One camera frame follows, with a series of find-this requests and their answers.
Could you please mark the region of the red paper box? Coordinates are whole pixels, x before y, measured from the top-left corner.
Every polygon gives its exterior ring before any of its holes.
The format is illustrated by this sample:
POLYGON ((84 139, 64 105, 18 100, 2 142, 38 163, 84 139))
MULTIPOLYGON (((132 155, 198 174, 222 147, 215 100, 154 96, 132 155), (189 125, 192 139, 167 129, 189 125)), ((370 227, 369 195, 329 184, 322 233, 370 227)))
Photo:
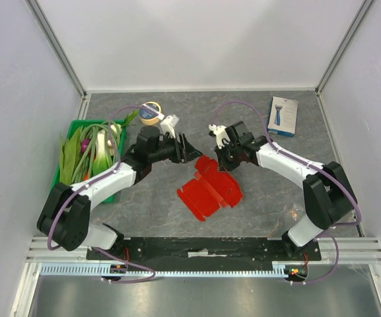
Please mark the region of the red paper box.
POLYGON ((205 221, 221 207, 235 207, 243 193, 238 182, 219 170, 216 160, 206 155, 195 164, 195 177, 177 189, 178 197, 199 221, 205 221))

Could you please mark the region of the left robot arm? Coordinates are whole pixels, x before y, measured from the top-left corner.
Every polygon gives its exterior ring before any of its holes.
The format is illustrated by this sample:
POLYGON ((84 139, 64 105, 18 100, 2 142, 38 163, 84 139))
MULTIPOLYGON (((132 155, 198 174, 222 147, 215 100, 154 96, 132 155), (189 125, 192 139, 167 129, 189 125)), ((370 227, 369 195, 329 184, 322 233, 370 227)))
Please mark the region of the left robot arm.
POLYGON ((122 162, 86 181, 71 186, 56 184, 37 221, 37 229, 66 251, 80 246, 100 248, 110 260, 123 254, 122 234, 109 225, 93 225, 91 211, 105 199, 145 178, 152 165, 163 160, 187 163, 201 156, 183 133, 172 136, 155 126, 143 127, 122 162))

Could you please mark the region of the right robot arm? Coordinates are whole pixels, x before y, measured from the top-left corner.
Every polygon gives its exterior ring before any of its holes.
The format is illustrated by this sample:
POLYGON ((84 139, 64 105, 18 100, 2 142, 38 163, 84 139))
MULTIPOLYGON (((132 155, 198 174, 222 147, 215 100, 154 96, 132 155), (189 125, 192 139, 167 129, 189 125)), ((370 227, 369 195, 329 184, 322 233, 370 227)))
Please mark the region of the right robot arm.
POLYGON ((209 125, 216 140, 215 153, 221 170, 230 172, 242 162, 272 170, 302 189, 304 216, 282 235, 281 251, 298 259, 319 234, 354 210, 357 200, 343 167, 306 160, 289 152, 268 136, 254 137, 242 121, 228 127, 209 125))

